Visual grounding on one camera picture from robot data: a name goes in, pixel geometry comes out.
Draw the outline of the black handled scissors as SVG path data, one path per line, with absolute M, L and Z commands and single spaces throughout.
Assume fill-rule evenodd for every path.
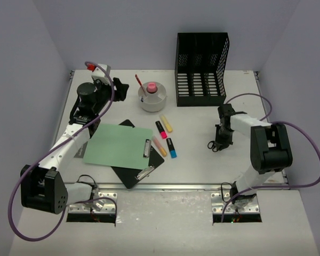
M 207 144 L 207 148 L 212 150 L 214 153 L 218 152 L 219 149 L 217 148 L 216 146 L 216 143 L 215 141 L 210 141 L 208 144 Z

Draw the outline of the red pen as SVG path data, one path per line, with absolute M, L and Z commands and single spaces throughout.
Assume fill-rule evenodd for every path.
M 142 91 L 143 91 L 143 94 L 146 96 L 146 90 L 145 90 L 145 88 L 143 87 L 143 84 L 142 84 L 142 82 L 141 82 L 141 80 L 139 79 L 139 77 L 138 77 L 137 74 L 135 74 L 135 78 L 136 78 L 138 84 L 140 85 L 140 87 L 141 87 L 141 89 L 142 89 Z

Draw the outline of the pink capped glue stick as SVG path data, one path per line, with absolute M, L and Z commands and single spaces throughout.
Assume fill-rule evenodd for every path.
M 157 85 L 155 82 L 149 82 L 147 84 L 147 92 L 148 93 L 156 93 L 157 92 Z

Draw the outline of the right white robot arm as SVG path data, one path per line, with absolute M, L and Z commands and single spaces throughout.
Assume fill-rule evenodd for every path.
M 218 107 L 220 123 L 216 125 L 215 139 L 208 143 L 213 152 L 224 150 L 233 144 L 235 131 L 250 139 L 251 165 L 231 185 L 228 205 L 238 210 L 251 202 L 262 186 L 276 172 L 292 165 L 293 156 L 285 125 L 271 124 L 236 112 L 231 104 Z

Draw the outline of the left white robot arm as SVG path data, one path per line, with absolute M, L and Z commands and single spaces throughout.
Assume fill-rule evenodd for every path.
M 81 202 L 87 209 L 99 206 L 96 185 L 84 182 L 65 184 L 61 172 L 69 165 L 80 147 L 96 132 L 103 107 L 108 101 L 124 101 L 129 89 L 119 78 L 111 87 L 102 78 L 82 83 L 77 88 L 77 99 L 71 109 L 65 131 L 52 147 L 53 152 L 31 168 L 21 170 L 21 204 L 24 207 L 59 214 L 66 206 Z

